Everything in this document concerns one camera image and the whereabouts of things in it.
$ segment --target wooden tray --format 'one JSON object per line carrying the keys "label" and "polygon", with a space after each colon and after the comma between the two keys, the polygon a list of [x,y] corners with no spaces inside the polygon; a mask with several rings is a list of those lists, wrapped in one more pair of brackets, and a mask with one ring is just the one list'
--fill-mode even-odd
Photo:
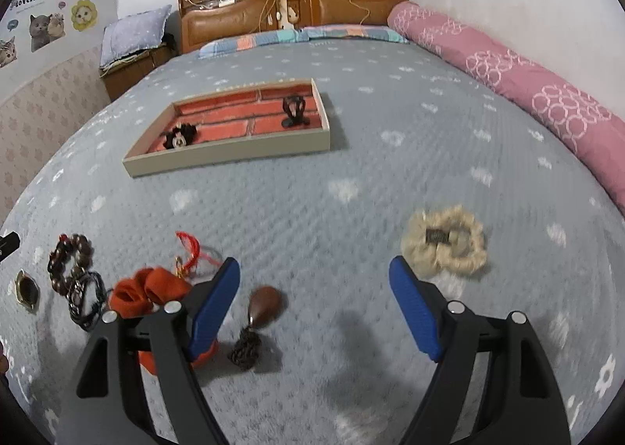
{"label": "wooden tray", "polygon": [[[283,128],[282,98],[306,100],[307,126]],[[166,150],[164,133],[177,123],[198,129],[193,144]],[[123,159],[131,177],[178,168],[330,149],[330,125],[314,80],[267,82],[171,103]]]}

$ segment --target bed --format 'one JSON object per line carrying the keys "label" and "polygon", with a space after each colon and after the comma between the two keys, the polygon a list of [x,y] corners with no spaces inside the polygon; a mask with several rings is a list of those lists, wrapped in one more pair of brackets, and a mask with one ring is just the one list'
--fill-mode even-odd
{"label": "bed", "polygon": [[[352,1],[372,23],[401,0]],[[86,234],[93,269],[113,286],[144,266],[173,269],[174,232],[183,230],[242,267],[221,352],[197,371],[231,443],[397,443],[434,364],[416,350],[388,263],[413,212],[461,203],[485,225],[488,266],[432,281],[476,313],[527,313],[580,443],[625,379],[625,223],[588,168],[515,104],[415,44],[322,38],[198,59],[219,37],[358,24],[363,11],[349,0],[180,0],[180,13],[184,54],[74,134],[4,224],[23,240],[2,264],[5,285],[24,269],[42,289],[34,316],[10,283],[0,292],[9,382],[35,425],[54,435],[87,337],[49,288],[47,253],[59,234]],[[314,78],[321,92],[327,153],[137,179],[121,164],[171,101],[299,78]],[[263,333],[262,361],[241,373],[225,353],[258,285],[279,288],[288,307]],[[477,370],[485,365],[478,358]],[[158,433],[174,440],[154,377],[145,373],[145,385]],[[478,400],[475,386],[457,437],[470,431]]]}

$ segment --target wooden headboard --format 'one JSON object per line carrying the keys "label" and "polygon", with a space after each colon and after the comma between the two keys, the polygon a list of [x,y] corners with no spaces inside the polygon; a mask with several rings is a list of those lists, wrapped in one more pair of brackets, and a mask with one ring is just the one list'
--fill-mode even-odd
{"label": "wooden headboard", "polygon": [[242,34],[325,24],[386,25],[404,0],[178,0],[182,52]]}

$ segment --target beige scrunchie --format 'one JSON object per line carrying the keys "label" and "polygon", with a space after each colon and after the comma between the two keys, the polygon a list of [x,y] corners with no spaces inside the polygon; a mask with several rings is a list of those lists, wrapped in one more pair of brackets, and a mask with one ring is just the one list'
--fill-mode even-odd
{"label": "beige scrunchie", "polygon": [[[427,228],[449,232],[449,244],[426,242]],[[442,269],[473,274],[486,264],[482,229],[482,224],[461,205],[430,213],[415,212],[401,239],[401,253],[417,276],[433,276]]]}

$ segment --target wooden bead bracelet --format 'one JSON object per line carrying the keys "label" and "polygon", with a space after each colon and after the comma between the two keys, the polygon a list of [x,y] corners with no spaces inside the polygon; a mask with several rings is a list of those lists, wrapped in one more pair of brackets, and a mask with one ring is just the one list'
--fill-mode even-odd
{"label": "wooden bead bracelet", "polygon": [[[70,258],[70,255],[76,251],[74,257],[74,267],[70,272],[70,276],[63,278],[64,264]],[[71,239],[61,234],[56,249],[50,253],[50,261],[48,262],[48,273],[52,289],[57,294],[67,296],[72,280],[80,278],[91,265],[91,245],[84,235],[73,234]]]}
{"label": "wooden bead bracelet", "polygon": [[[72,321],[85,331],[90,331],[98,321],[106,303],[107,294],[102,276],[97,272],[87,271],[91,265],[92,251],[91,244],[84,235],[73,234],[68,237],[66,234],[61,234],[56,249],[50,253],[48,262],[52,289],[68,300]],[[74,253],[74,267],[70,275],[63,278],[65,263],[72,253]],[[89,313],[83,314],[85,290],[89,282],[93,282],[96,286],[96,302],[91,305]]]}

